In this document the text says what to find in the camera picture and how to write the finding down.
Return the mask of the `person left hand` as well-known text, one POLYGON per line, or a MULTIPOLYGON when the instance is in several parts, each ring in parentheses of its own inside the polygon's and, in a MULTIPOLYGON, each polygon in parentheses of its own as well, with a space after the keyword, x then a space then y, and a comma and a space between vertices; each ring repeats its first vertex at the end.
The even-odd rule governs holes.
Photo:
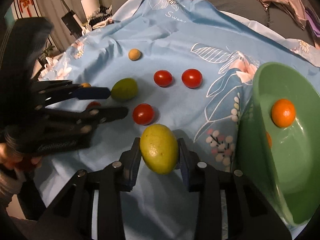
POLYGON ((41 166, 42 157, 29 158, 16 152, 6 143, 1 143, 1 164, 9 170, 33 171, 41 166))

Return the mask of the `pink sleeve forearm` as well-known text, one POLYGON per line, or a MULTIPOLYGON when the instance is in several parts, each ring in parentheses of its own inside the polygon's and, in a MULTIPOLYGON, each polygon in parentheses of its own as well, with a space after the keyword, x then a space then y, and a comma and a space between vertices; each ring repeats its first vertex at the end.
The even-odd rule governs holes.
POLYGON ((25 175, 22 171, 13 170, 16 179, 1 171, 1 204, 7 207, 12 200, 13 195, 20 193, 25 175))

